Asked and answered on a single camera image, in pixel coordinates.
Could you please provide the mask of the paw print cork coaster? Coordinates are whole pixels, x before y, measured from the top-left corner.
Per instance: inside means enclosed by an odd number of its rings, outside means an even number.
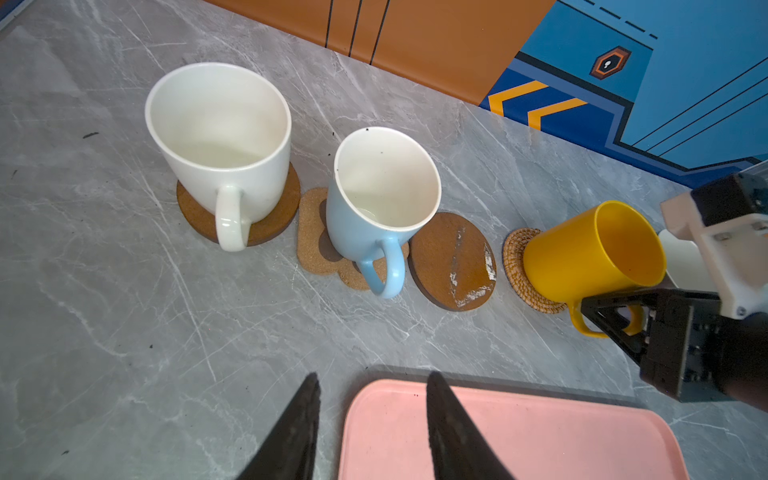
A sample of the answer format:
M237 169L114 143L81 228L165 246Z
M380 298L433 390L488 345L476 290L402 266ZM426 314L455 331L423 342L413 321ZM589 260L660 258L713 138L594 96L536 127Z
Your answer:
M351 288L393 298L405 285L408 240L424 224L393 227L372 220L332 181L301 197L297 256L311 273L336 273Z

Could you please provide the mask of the woven rattan coaster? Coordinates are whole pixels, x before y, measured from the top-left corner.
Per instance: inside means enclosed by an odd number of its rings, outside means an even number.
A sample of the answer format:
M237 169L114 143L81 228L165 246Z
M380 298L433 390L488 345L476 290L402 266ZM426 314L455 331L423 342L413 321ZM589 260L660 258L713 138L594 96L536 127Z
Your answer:
M528 227L510 232L502 246L503 269L513 290L529 307L544 314L558 314L567 309L566 304L553 302L541 295L525 273L524 250L540 233L541 230Z

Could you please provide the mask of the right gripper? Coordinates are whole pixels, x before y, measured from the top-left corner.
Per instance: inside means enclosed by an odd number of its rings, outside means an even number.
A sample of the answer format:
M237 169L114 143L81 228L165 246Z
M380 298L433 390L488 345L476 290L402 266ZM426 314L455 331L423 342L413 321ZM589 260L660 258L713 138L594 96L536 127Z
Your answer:
M765 312L732 319L713 293L658 288L588 297L580 308L668 397L767 409Z

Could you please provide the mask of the glossy dark brown coaster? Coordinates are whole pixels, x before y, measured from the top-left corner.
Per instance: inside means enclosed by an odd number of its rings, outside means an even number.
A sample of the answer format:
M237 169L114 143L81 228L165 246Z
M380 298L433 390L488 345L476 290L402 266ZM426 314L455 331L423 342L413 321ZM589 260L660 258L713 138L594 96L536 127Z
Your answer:
M419 290L438 307L454 312L479 308L497 283L490 243L469 220L438 212L409 241L408 263Z

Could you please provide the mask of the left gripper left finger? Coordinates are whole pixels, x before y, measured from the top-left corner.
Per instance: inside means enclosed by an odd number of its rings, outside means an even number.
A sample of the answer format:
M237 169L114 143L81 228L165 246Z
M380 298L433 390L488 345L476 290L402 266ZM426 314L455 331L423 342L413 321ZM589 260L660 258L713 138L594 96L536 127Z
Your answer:
M237 480L313 477L320 395L318 375L308 374Z

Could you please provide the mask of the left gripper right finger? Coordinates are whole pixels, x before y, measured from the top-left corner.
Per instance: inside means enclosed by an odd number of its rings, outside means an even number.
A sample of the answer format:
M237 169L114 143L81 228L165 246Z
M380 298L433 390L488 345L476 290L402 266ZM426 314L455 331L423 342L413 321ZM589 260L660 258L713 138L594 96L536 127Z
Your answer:
M430 373L426 392L429 447L436 479L514 479L440 372Z

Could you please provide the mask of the yellow mug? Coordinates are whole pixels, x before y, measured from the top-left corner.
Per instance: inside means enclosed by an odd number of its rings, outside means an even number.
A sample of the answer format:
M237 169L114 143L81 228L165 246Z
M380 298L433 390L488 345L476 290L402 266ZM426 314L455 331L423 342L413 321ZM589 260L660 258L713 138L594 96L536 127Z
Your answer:
M655 287L667 262L651 224L631 206L606 201L532 238L522 264L532 287L544 298L564 303L581 334L591 330L581 302L592 296Z

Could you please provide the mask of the light blue mug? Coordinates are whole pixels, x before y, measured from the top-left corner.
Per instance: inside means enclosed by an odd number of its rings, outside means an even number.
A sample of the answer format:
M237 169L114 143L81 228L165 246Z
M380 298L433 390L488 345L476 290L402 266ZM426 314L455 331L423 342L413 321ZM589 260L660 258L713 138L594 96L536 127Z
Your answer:
M442 186L429 153L392 128L371 126L340 144L328 188L333 247L354 262L373 294L397 296L405 283L405 245L436 214Z

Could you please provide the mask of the plain brown wooden coaster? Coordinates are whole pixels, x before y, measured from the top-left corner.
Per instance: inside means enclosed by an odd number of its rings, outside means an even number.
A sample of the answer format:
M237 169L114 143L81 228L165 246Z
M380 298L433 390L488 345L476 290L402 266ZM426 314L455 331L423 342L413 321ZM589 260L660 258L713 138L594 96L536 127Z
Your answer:
M205 210L180 181L176 183L176 198L180 211L190 226L205 239L218 244L214 215ZM299 176L293 163L290 163L286 185L279 202L264 219L250 226L246 246L257 246L279 236L295 217L300 198Z

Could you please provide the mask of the cream mug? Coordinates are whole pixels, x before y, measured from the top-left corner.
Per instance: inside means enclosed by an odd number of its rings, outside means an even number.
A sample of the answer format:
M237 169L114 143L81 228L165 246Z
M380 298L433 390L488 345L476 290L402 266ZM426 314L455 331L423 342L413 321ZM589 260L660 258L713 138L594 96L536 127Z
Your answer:
M220 247L244 250L287 183L292 118L281 92L244 67L194 63L155 83L144 115L178 181L213 215Z

